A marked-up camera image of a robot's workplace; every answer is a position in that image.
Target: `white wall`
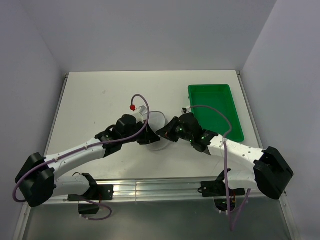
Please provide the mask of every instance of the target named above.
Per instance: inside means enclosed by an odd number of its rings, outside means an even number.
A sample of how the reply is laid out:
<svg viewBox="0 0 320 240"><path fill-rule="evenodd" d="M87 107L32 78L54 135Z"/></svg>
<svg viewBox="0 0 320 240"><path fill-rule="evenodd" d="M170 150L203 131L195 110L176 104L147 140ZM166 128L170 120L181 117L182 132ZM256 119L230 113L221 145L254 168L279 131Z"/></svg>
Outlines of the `white wall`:
<svg viewBox="0 0 320 240"><path fill-rule="evenodd" d="M295 173L287 192L306 240L320 236L319 12L319 0L278 0L242 71L263 145Z"/></svg>
<svg viewBox="0 0 320 240"><path fill-rule="evenodd" d="M241 70L276 0L21 0L66 71Z"/></svg>
<svg viewBox="0 0 320 240"><path fill-rule="evenodd" d="M0 3L0 239L12 239L21 204L15 178L28 156L43 154L63 75L17 0Z"/></svg>

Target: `tabletop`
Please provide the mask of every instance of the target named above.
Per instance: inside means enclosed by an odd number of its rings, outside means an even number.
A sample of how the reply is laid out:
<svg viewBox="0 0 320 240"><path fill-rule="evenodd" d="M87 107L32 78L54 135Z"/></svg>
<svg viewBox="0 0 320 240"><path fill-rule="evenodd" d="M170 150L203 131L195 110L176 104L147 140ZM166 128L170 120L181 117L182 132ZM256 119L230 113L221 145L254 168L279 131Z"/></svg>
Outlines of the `tabletop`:
<svg viewBox="0 0 320 240"><path fill-rule="evenodd" d="M238 113L243 144L258 148L245 97L236 71L118 71L71 72L49 140L47 154L76 147L129 114L131 97L143 95L151 111L161 111L170 121L189 106L188 86L228 84ZM136 106L143 101L136 99ZM228 168L244 169L228 162ZM215 177L224 169L223 159L197 152L186 141L171 143L160 151L129 143L106 158L86 163L74 172L90 173L95 179L156 179Z"/></svg>

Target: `gray floor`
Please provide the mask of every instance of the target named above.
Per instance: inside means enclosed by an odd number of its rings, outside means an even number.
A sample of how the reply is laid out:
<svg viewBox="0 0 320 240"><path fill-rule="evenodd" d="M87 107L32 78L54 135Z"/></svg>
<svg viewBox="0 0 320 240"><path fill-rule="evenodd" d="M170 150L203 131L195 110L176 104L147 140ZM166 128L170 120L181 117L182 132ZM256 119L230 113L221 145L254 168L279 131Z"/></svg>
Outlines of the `gray floor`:
<svg viewBox="0 0 320 240"><path fill-rule="evenodd" d="M24 240L287 240L280 203L251 198L234 232L212 199L109 203L103 221L79 218L75 204L43 205L31 210Z"/></svg>

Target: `red connector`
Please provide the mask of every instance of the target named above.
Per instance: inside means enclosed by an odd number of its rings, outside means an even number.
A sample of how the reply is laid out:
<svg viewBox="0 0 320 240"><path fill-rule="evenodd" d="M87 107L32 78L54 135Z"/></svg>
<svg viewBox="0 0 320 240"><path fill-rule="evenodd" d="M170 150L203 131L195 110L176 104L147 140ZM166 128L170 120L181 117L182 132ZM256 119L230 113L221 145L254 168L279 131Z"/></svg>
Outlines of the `red connector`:
<svg viewBox="0 0 320 240"><path fill-rule="evenodd" d="M132 111L134 111L134 110L136 110L136 106L132 104L132 105L130 106L130 109L131 109Z"/></svg>

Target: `green rectangular container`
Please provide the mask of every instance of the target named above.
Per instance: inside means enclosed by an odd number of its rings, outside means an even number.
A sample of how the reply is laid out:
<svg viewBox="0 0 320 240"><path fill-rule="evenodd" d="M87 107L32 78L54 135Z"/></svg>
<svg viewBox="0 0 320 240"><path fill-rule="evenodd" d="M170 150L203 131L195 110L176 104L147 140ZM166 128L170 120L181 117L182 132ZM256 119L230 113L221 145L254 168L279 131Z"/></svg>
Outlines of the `green rectangular container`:
<svg viewBox="0 0 320 240"><path fill-rule="evenodd" d="M220 111L232 124L232 131L227 138L234 142L245 140L236 106L229 85L189 85L190 105L207 105ZM226 120L209 108L191 109L203 129L223 135L229 130Z"/></svg>

